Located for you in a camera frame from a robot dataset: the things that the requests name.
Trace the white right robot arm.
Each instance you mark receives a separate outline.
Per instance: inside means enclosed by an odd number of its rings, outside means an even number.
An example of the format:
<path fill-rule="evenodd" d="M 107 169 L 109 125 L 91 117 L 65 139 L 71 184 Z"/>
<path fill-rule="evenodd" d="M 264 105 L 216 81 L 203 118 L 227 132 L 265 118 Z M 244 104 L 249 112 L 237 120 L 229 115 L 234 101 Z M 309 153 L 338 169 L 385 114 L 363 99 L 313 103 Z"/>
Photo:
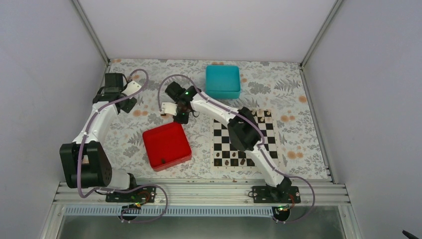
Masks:
<path fill-rule="evenodd" d="M 188 122 L 190 112 L 199 112 L 220 122 L 228 129 L 230 144 L 245 152 L 263 174 L 270 198 L 281 203 L 288 197 L 292 182 L 273 162 L 265 147 L 265 136 L 250 109 L 229 107 L 210 98 L 196 86 L 185 89 L 176 82 L 170 83 L 165 93 L 173 102 L 161 103 L 163 113 L 172 114 L 175 122 L 182 124 Z"/>

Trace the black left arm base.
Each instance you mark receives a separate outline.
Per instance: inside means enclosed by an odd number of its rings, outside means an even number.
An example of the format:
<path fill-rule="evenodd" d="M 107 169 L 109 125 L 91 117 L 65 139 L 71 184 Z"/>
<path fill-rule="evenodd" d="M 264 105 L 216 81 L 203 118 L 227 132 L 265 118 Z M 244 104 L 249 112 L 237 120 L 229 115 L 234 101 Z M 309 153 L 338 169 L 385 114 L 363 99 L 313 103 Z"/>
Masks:
<path fill-rule="evenodd" d="M 144 186 L 130 193 L 107 192 L 105 201 L 108 203 L 129 203 L 128 206 L 122 207 L 122 211 L 127 208 L 141 209 L 146 203 L 154 203 L 155 194 L 155 186 Z"/>

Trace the red plastic tray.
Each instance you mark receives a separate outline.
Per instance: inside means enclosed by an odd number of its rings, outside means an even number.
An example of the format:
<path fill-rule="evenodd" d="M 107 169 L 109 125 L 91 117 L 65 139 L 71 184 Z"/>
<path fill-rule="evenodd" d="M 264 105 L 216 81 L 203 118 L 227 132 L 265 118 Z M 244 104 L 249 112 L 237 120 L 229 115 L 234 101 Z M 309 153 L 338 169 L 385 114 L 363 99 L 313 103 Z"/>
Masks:
<path fill-rule="evenodd" d="M 191 160 L 192 149 L 181 124 L 172 122 L 145 131 L 142 134 L 147 157 L 155 172 Z"/>

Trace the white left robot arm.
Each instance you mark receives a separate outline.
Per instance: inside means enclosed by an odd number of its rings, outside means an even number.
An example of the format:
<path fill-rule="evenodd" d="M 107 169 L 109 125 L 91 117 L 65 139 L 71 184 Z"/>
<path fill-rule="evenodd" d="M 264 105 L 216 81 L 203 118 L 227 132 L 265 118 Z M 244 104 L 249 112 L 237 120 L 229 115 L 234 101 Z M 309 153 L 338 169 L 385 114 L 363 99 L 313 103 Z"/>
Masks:
<path fill-rule="evenodd" d="M 120 112 L 129 113 L 142 86 L 127 81 L 122 73 L 107 73 L 105 84 L 93 98 L 89 119 L 78 136 L 62 144 L 59 150 L 64 176 L 69 188 L 112 188 L 127 202 L 138 196 L 138 187 L 131 183 L 131 176 L 116 169 L 103 149 L 111 123 Z"/>

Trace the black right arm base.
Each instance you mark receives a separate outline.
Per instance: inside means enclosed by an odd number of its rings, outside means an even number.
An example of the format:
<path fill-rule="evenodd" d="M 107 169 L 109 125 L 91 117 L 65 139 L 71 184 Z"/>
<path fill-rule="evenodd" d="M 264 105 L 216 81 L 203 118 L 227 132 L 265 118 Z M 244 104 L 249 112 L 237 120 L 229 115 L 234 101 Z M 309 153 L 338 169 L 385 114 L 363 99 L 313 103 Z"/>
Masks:
<path fill-rule="evenodd" d="M 276 222 L 286 222 L 291 209 L 301 202 L 299 188 L 296 186 L 253 186 L 247 196 L 252 198 L 255 204 L 277 204 L 272 207 L 272 218 Z"/>

